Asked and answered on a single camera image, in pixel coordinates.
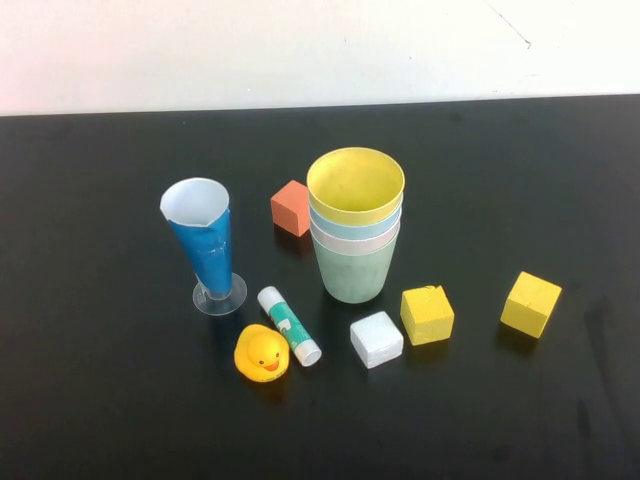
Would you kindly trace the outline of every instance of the duck beak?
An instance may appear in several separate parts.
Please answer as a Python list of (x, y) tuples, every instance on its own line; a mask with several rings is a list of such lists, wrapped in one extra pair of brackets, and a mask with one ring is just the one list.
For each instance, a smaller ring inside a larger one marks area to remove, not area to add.
[(278, 366), (280, 365), (280, 360), (276, 360), (276, 363), (272, 364), (272, 365), (268, 365), (266, 367), (264, 367), (265, 370), (269, 370), (270, 372), (273, 372), (276, 368), (278, 368)]

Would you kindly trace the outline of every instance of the blue cup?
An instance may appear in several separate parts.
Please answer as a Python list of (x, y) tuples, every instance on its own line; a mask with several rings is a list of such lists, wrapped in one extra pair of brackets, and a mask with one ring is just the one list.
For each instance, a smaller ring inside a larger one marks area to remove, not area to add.
[(231, 211), (227, 189), (189, 178), (167, 189), (160, 210), (180, 240), (198, 279), (193, 300), (208, 315), (225, 315), (244, 302), (247, 287), (231, 269)]
[(318, 228), (333, 237), (343, 240), (368, 240), (382, 235), (396, 223), (396, 220), (402, 215), (402, 200), (403, 198), (400, 197), (398, 206), (387, 218), (371, 225), (352, 226), (334, 223), (320, 215), (311, 204), (309, 204), (309, 216)]

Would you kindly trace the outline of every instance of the stacked cups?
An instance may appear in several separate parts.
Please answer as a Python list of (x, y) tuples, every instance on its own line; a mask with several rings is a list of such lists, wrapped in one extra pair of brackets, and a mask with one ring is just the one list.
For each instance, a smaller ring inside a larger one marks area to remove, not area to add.
[(400, 231), (404, 173), (390, 156), (350, 147), (307, 174), (311, 236), (327, 291), (362, 303), (384, 286)]

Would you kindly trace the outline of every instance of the white cube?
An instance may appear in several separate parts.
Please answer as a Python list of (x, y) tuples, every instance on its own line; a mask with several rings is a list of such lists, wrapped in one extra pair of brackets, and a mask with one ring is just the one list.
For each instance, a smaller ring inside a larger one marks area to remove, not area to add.
[(402, 353), (404, 337), (386, 312), (378, 312), (351, 324), (351, 343), (367, 368)]

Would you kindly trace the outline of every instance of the yellow cup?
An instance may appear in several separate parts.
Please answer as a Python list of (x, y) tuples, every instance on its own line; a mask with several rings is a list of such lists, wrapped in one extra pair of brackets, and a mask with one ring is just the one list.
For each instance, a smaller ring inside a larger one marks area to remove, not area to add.
[(384, 220), (402, 201), (404, 173), (377, 150), (348, 147), (324, 154), (307, 173), (309, 202), (327, 220), (363, 226)]

